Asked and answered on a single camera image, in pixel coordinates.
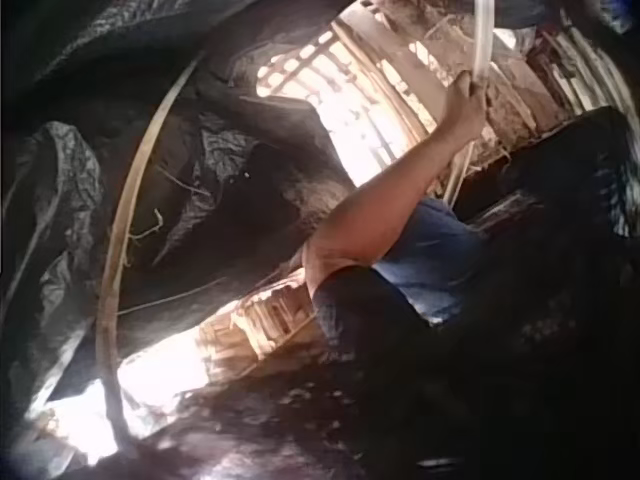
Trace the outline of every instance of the hand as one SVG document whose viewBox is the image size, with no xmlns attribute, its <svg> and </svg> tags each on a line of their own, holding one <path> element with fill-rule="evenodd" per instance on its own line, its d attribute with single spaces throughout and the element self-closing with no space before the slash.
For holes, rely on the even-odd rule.
<svg viewBox="0 0 640 480">
<path fill-rule="evenodd" d="M 462 148 L 480 136 L 486 110 L 486 83 L 472 83 L 471 72 L 461 72 L 447 89 L 444 116 L 437 130 Z"/>
</svg>

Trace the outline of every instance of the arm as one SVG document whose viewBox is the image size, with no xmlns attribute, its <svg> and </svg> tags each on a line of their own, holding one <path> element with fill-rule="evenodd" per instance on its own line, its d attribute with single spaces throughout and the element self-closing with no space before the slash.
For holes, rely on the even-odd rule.
<svg viewBox="0 0 640 480">
<path fill-rule="evenodd" d="M 429 138 L 346 198 L 307 241 L 302 261 L 310 294 L 336 270 L 382 258 L 431 182 L 479 136 L 484 121 L 484 89 L 463 72 L 447 90 L 443 120 Z"/>
</svg>

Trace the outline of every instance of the black plastic sheet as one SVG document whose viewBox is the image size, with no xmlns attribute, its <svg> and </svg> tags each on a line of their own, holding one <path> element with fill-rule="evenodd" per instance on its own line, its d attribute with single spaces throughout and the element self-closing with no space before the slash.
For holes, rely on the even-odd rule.
<svg viewBox="0 0 640 480">
<path fill-rule="evenodd" d="M 3 58 L 12 67 L 3 90 L 5 446 L 56 384 L 61 397 L 95 378 L 92 322 L 119 194 L 151 116 L 205 40 L 212 54 L 172 107 L 143 178 L 120 356 L 251 290 L 353 188 L 311 105 L 261 100 L 220 77 L 256 49 L 304 45 L 345 3 L 94 1 L 71 14 L 41 1 L 12 10 Z"/>
</svg>

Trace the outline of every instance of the sleeve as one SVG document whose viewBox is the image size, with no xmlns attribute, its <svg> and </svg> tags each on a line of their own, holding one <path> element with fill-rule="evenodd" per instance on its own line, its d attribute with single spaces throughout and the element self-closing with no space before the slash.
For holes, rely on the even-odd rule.
<svg viewBox="0 0 640 480">
<path fill-rule="evenodd" d="M 312 300 L 320 327 L 345 359 L 393 353 L 429 329 L 400 290 L 368 267 L 349 266 L 332 273 Z"/>
</svg>

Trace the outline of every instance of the white pipe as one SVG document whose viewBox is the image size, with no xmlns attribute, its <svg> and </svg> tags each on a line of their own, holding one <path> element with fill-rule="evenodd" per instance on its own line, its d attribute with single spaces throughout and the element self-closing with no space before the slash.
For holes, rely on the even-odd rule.
<svg viewBox="0 0 640 480">
<path fill-rule="evenodd" d="M 475 30 L 473 54 L 473 81 L 486 82 L 491 65 L 491 51 L 493 50 L 493 27 L 495 24 L 494 0 L 475 0 Z M 460 192 L 460 186 L 467 173 L 469 162 L 473 154 L 473 143 L 462 149 L 451 162 L 451 175 L 444 192 L 443 200 L 453 206 Z"/>
</svg>

